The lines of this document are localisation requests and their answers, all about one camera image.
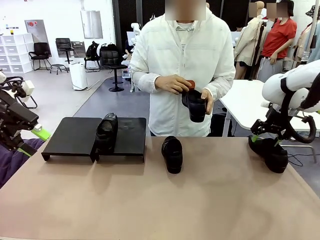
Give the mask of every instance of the white floor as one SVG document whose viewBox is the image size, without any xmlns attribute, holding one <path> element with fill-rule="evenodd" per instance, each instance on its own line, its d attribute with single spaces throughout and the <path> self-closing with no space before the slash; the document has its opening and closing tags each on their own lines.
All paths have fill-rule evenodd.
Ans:
<svg viewBox="0 0 320 240">
<path fill-rule="evenodd" d="M 97 81 L 90 90 L 75 91 L 73 90 L 70 73 L 66 71 L 49 73 L 46 70 L 31 71 L 26 74 L 19 74 L 24 80 L 31 80 L 34 84 L 32 96 L 37 102 L 38 107 L 31 109 L 39 116 L 38 122 L 43 128 L 53 133 L 64 117 L 72 117 L 77 110 L 88 100 L 88 98 L 97 90 L 105 79 L 112 77 L 113 73 L 109 70 L 100 72 L 88 72 L 88 85 L 91 86 Z M 22 131 L 23 139 L 36 138 L 30 131 Z"/>
</svg>

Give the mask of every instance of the purple cloth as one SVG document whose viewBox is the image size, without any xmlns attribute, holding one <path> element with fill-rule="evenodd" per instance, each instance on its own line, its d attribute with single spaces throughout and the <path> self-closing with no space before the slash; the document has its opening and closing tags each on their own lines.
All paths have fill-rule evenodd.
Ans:
<svg viewBox="0 0 320 240">
<path fill-rule="evenodd" d="M 41 139 L 27 139 L 24 142 L 38 150 L 44 141 Z M 27 155 L 19 151 L 8 151 L 0 145 L 0 189 L 29 159 Z"/>
</svg>

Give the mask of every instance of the red t-shirt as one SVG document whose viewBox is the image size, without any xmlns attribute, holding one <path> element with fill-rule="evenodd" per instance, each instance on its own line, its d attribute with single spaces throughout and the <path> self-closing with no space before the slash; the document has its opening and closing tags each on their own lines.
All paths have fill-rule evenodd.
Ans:
<svg viewBox="0 0 320 240">
<path fill-rule="evenodd" d="M 285 24 L 280 25 L 277 21 L 266 37 L 262 56 L 271 57 L 274 52 L 285 44 L 289 39 L 293 39 L 297 32 L 297 23 L 291 18 Z M 284 59 L 288 54 L 288 48 L 278 53 L 278 59 Z"/>
</svg>

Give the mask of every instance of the floor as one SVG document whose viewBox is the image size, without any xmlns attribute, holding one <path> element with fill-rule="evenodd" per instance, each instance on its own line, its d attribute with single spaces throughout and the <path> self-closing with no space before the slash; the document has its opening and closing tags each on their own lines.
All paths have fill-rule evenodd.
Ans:
<svg viewBox="0 0 320 240">
<path fill-rule="evenodd" d="M 84 103 L 84 105 L 76 112 L 75 117 L 99 117 L 103 118 L 107 113 L 116 113 L 119 117 L 143 117 L 149 119 L 149 94 L 145 92 L 130 93 L 130 83 L 124 81 L 122 87 L 124 91 L 110 92 L 109 88 L 113 86 L 112 80 L 107 79 L 95 93 Z M 214 105 L 214 113 L 223 112 L 224 106 L 220 101 Z M 233 119 L 232 133 L 236 137 L 247 137 L 251 134 L 249 130 L 243 129 L 236 124 Z M 311 145 L 315 148 L 317 153 L 320 153 L 320 139 L 317 138 Z M 285 145 L 301 145 L 297 142 L 286 141 Z M 309 149 L 288 148 L 290 154 L 311 154 Z M 311 186 L 311 188 L 320 197 L 320 163 L 315 164 L 312 156 L 296 156 L 302 163 L 303 167 L 293 167 L 304 178 L 304 180 Z"/>
<path fill-rule="evenodd" d="M 113 76 L 108 70 L 87 74 L 88 85 L 95 84 L 89 90 L 75 91 L 71 81 L 70 73 L 66 71 L 51 74 L 46 70 L 31 71 L 19 74 L 24 80 L 31 80 L 34 85 L 32 96 L 38 107 L 31 109 L 39 116 L 38 122 L 50 133 L 53 133 L 64 117 L 72 117 L 86 100 L 98 89 L 108 77 Z M 22 138 L 35 138 L 30 131 L 22 131 Z"/>
</svg>

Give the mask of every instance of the gray skirt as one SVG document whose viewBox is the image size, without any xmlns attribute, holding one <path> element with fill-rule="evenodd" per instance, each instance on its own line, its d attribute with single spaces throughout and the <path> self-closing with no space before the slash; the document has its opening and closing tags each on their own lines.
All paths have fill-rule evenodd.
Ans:
<svg viewBox="0 0 320 240">
<path fill-rule="evenodd" d="M 270 64 L 270 59 L 263 57 L 260 62 L 257 79 L 261 82 L 266 82 L 275 74 L 281 74 L 284 68 L 284 60 L 277 60 L 275 64 Z"/>
</svg>

